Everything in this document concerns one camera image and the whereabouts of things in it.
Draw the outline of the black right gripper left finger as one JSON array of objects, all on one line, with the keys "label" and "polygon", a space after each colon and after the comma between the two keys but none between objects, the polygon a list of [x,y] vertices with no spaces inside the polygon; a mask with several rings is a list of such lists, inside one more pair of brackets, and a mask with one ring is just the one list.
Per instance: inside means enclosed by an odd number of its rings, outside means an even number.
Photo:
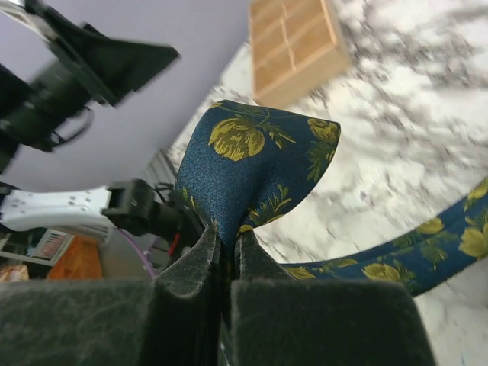
[{"label": "black right gripper left finger", "polygon": [[208,226],[195,246],[156,278],[176,297],[196,297],[212,279],[215,263],[219,262],[219,240]]}]

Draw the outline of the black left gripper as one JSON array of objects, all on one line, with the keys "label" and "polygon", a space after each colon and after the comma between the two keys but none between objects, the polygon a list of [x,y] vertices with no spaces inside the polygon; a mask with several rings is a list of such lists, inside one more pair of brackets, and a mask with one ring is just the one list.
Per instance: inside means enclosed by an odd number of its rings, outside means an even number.
[{"label": "black left gripper", "polygon": [[87,109],[93,100],[115,106],[180,57],[171,46],[114,39],[90,24],[77,26],[40,1],[26,1],[25,11],[50,28],[47,45],[59,62],[32,83],[1,67],[1,151],[29,146],[52,152],[81,136],[91,125],[61,137],[56,129]]}]

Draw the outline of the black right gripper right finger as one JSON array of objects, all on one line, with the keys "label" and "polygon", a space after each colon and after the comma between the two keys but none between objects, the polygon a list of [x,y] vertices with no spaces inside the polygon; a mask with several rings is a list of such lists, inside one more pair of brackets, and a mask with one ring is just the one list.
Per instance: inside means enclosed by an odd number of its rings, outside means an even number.
[{"label": "black right gripper right finger", "polygon": [[293,280],[259,244],[253,231],[238,237],[238,278]]}]

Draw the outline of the blue yellow floral tie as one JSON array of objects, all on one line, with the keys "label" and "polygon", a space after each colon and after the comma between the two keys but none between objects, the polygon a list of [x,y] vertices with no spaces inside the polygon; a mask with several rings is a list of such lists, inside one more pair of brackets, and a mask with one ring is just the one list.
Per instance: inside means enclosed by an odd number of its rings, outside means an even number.
[{"label": "blue yellow floral tie", "polygon": [[[335,121],[222,100],[198,121],[176,191],[217,234],[230,268],[238,239],[294,209],[339,144]],[[414,230],[349,256],[290,263],[297,280],[404,284],[418,296],[487,255],[487,183]]]}]

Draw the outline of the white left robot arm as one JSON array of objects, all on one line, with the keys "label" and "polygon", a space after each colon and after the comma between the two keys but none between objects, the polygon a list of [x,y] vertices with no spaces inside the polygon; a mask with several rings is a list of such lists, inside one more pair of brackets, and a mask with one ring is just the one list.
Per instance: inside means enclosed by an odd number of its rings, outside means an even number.
[{"label": "white left robot arm", "polygon": [[[57,133],[58,127],[85,115],[89,128],[94,120],[91,102],[118,105],[179,57],[168,45],[114,39],[90,24],[73,24],[41,1],[3,1],[1,11],[41,37],[56,57],[32,82],[1,70],[3,169],[20,146],[50,153],[70,143],[70,137]],[[33,193],[1,187],[1,228],[7,233],[78,224],[158,236],[169,243],[172,261],[204,231],[173,185],[152,186],[136,178],[85,191]]]}]

